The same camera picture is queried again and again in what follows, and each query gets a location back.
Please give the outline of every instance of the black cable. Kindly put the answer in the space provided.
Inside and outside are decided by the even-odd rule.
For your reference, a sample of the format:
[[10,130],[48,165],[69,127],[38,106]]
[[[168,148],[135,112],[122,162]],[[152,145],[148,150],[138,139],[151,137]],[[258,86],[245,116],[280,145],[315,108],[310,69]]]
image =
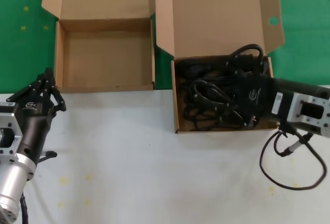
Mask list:
[[[38,163],[43,162],[47,159],[50,158],[56,158],[57,157],[57,153],[54,151],[47,151],[46,152],[46,156],[44,158],[39,159]],[[25,201],[25,196],[24,193],[22,193],[21,199],[20,199],[20,203],[21,203],[21,210],[22,210],[22,224],[28,224],[29,223],[29,216],[27,214],[27,204]]]
[[23,193],[21,196],[20,203],[21,203],[21,210],[22,210],[22,224],[29,224],[29,220],[28,220],[29,216],[27,214],[27,205],[26,205],[25,196]]
[[[247,50],[257,50],[257,59],[241,55]],[[257,44],[246,45],[228,56],[180,61],[176,75],[184,79],[179,91],[184,94],[183,118],[194,124],[191,131],[254,128],[259,118],[240,112],[236,98],[246,76],[268,70],[268,58]]]
[[277,150],[277,142],[278,139],[282,136],[282,133],[280,131],[277,131],[275,134],[273,134],[266,142],[266,144],[264,145],[262,151],[261,151],[261,155],[260,155],[260,160],[259,160],[259,166],[261,168],[261,171],[263,172],[263,174],[270,180],[272,181],[274,184],[276,184],[277,186],[284,188],[284,189],[289,189],[289,190],[309,190],[309,189],[314,189],[316,188],[326,177],[327,174],[327,168],[326,168],[326,164],[323,161],[323,159],[321,158],[321,156],[313,149],[313,147],[308,143],[310,138],[313,136],[313,134],[308,133],[304,136],[302,136],[301,134],[299,134],[297,131],[294,134],[295,136],[297,136],[299,138],[299,142],[303,145],[305,145],[309,151],[315,156],[315,158],[321,163],[322,168],[323,168],[323,172],[322,175],[320,176],[320,178],[313,184],[310,186],[306,186],[306,187],[291,187],[291,186],[287,186],[287,185],[283,185],[277,181],[275,181],[274,179],[272,179],[264,170],[263,166],[262,166],[262,160],[263,160],[263,155],[265,153],[265,150],[268,146],[268,144],[274,139],[274,137],[276,137],[275,142],[274,142],[274,150],[276,152],[276,154],[278,154],[279,156],[282,156],[282,153],[280,153]]

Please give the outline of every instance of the green background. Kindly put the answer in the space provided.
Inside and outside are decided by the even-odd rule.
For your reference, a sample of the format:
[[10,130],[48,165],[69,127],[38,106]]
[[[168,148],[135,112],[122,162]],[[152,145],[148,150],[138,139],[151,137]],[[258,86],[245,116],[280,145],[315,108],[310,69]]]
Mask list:
[[[0,0],[0,93],[54,64],[56,18],[41,0]],[[286,44],[271,53],[275,77],[330,85],[330,0],[281,0]],[[156,88],[171,88],[172,57],[156,48]]]

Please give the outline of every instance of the white table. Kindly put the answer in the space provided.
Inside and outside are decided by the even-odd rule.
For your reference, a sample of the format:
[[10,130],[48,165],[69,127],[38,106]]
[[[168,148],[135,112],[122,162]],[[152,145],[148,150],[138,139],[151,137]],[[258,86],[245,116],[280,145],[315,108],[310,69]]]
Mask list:
[[[59,155],[24,190],[31,224],[329,223],[330,176],[314,190],[289,191],[261,173],[272,132],[176,135],[171,91],[64,98],[68,111],[54,119],[44,147]],[[330,140],[310,143],[330,165]],[[270,146],[265,168],[292,186],[321,174],[306,148],[280,158]]]

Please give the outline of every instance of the cardboard box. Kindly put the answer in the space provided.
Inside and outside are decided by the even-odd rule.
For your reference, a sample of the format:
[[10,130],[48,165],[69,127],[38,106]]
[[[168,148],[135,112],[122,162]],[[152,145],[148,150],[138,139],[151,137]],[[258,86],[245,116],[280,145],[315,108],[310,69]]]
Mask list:
[[59,18],[55,78],[62,92],[154,89],[154,0],[42,0]]
[[[280,0],[156,0],[157,45],[174,56],[176,132],[189,132],[193,123],[182,117],[175,64],[190,57],[229,55],[251,43],[259,44],[266,54],[274,51],[284,43],[280,9]],[[274,128],[275,123],[260,121],[256,129]]]

